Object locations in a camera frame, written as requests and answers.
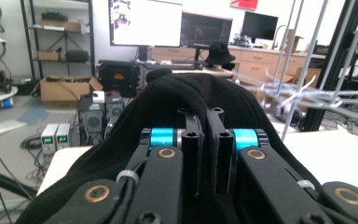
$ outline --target monitor screen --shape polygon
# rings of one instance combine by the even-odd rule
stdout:
[[[228,44],[232,19],[183,11],[181,47],[207,49],[216,41]]]
[[[109,0],[110,45],[179,47],[182,5]]]
[[[277,23],[278,17],[247,11],[243,18],[241,35],[251,37],[252,43],[257,38],[273,40]]]

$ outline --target shelving unit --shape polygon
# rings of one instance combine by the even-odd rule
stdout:
[[[92,19],[92,0],[66,0],[66,1],[41,1],[41,0],[21,0],[21,10],[22,17],[25,28],[25,35],[28,46],[28,54],[31,65],[31,72],[33,80],[43,79],[44,69],[43,66],[46,64],[53,63],[65,63],[66,64],[66,73],[71,75],[71,67],[73,63],[78,62],[67,62],[66,59],[61,58],[57,61],[44,61],[39,60],[37,57],[37,52],[44,49],[53,49],[58,44],[62,45],[62,55],[64,55],[68,50],[71,49],[87,49],[89,60],[85,63],[89,66],[89,70],[92,76],[95,76],[95,52],[94,52],[94,33],[93,33],[93,19]],[[61,10],[71,10],[76,12],[76,14],[84,17],[83,12],[87,12],[87,19],[89,20],[89,32],[80,33],[73,32],[68,30],[59,30],[59,29],[45,29],[44,26],[39,25],[39,21],[36,20],[36,17],[40,15],[35,12],[39,11],[54,11],[60,12]],[[50,35],[51,39],[55,41],[53,44],[50,44],[49,48],[42,48],[41,46],[46,45],[46,40],[42,40],[43,36]],[[89,46],[84,44],[78,44],[74,40],[74,37],[79,38],[81,35],[87,35]]]

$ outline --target floor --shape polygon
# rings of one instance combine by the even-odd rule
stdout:
[[[40,148],[29,150],[23,148],[24,141],[41,134],[49,123],[75,124],[73,132],[78,133],[75,119],[75,108],[45,108],[39,98],[16,96],[12,108],[4,109],[0,106],[0,159],[22,184],[38,188],[45,171],[41,167],[47,168],[51,157],[43,154],[38,156]],[[325,130],[346,128],[349,132],[358,134],[358,126],[355,122],[330,112],[325,113],[322,126]],[[73,143],[73,146],[78,145],[79,141]],[[0,174],[10,176],[7,169],[0,162]],[[1,191],[10,219],[14,222],[29,201],[7,190],[1,189]],[[10,223],[1,200],[0,223]]]

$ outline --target white wall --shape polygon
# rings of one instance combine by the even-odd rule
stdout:
[[[230,1],[228,0],[175,1],[182,2],[183,9],[186,10],[233,18],[230,40],[233,39],[235,34],[240,32],[245,11],[243,9],[230,7]],[[287,24],[293,2],[294,0],[258,0],[258,6],[255,12],[279,17],[278,25]],[[296,1],[295,12],[298,11],[298,5],[300,2],[301,1]],[[329,1],[326,13],[324,15],[324,21],[322,23],[321,31],[319,32],[317,37],[319,44],[328,45],[330,43],[332,34],[336,29],[337,20],[344,2],[345,0]],[[302,36],[304,39],[301,39],[299,41],[297,50],[306,49],[307,45],[311,41],[315,24],[322,7],[322,3],[322,0],[304,0],[303,10],[301,12],[300,22],[296,32],[297,35]],[[2,24],[6,28],[6,32],[4,34],[1,34],[1,36],[4,39],[8,40],[7,54],[3,59],[12,71],[13,77],[30,77],[31,70],[27,53],[27,46],[25,42],[25,32],[22,22],[20,0],[0,0],[0,6],[3,10]],[[93,0],[93,9],[96,63],[100,59],[117,61],[132,60],[135,56],[136,48],[111,47],[109,45],[108,0]],[[292,21],[291,24],[291,28],[293,28],[295,21]],[[283,29],[281,29],[278,33],[277,41],[281,42],[283,33],[284,31]],[[272,45],[272,41],[260,41],[263,41],[263,43],[268,44],[269,48]],[[1,62],[0,69],[4,69],[4,66]],[[51,68],[51,72],[60,72],[61,70],[62,68],[57,66],[52,66]],[[83,68],[79,66],[79,70],[88,70],[88,68]]]

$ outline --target white table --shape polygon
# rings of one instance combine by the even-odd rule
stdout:
[[[341,181],[358,187],[358,136],[344,130],[288,133],[284,143],[321,184]],[[65,176],[89,148],[70,147],[56,152],[38,193]]]

